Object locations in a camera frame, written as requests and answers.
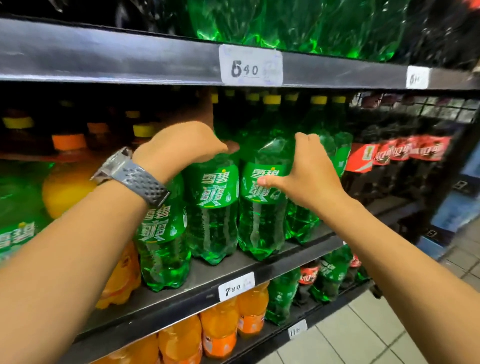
black shelf edge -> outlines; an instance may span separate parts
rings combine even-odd
[[[108,27],[0,18],[0,80],[223,85],[218,43]],[[282,52],[283,87],[406,89],[407,66]],[[428,89],[480,89],[431,69]]]
[[[248,339],[238,339],[237,345],[233,349],[230,357],[223,361],[204,357],[202,358],[201,364],[254,364],[290,341],[288,335],[288,329],[290,327],[305,319],[307,329],[312,328],[320,321],[355,300],[367,291],[370,286],[372,286],[372,281],[359,283],[345,290],[335,301],[330,303],[317,303],[309,299],[307,303],[301,307],[292,306],[290,309],[290,318],[287,323],[276,326],[271,322],[265,321],[264,328],[259,335]]]
[[[368,207],[386,225],[422,208],[421,202],[394,196],[376,200]],[[127,303],[95,310],[59,363],[85,364],[94,361],[219,303],[218,286],[223,283],[254,272],[255,284],[261,284],[343,244],[342,239],[324,224],[320,225],[314,238],[305,245],[286,242],[281,252],[262,262],[240,250],[216,267],[192,259],[190,274],[182,287],[154,293],[141,286],[132,293]]]

watch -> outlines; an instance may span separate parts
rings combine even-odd
[[[170,191],[154,176],[132,161],[132,150],[126,146],[108,157],[90,178],[98,184],[112,179],[157,208],[163,205],[170,194]]]

tile floor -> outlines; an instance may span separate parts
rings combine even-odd
[[[480,218],[454,239],[441,264],[480,291]],[[427,364],[389,304],[369,292],[259,364]]]

forearm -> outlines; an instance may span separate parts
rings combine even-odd
[[[474,363],[480,295],[345,197],[323,217],[358,255],[430,363]]]
[[[50,363],[71,344],[146,210],[140,196],[106,182],[12,258],[0,281],[6,363]]]

person's right hand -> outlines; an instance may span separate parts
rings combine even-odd
[[[283,191],[295,204],[308,208],[320,217],[329,206],[349,198],[316,134],[295,134],[295,157],[288,176],[262,176],[260,186]]]

